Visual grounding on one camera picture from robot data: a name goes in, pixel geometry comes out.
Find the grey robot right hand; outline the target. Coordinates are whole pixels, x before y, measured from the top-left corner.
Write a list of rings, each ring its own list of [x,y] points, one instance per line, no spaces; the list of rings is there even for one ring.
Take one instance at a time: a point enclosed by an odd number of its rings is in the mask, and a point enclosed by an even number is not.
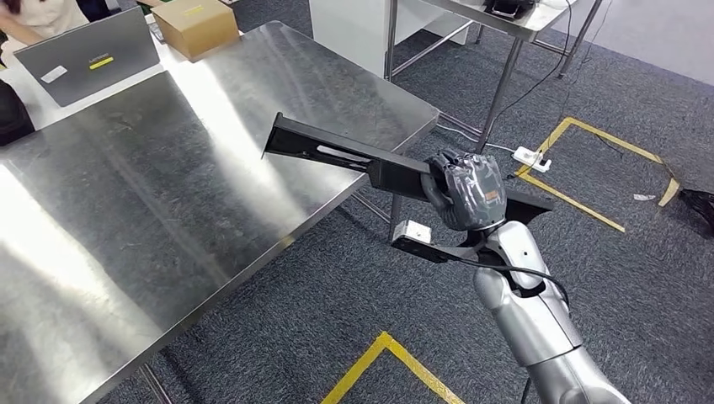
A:
[[[492,156],[444,149],[427,158],[422,189],[444,224],[454,231],[480,231],[505,220],[506,191]]]

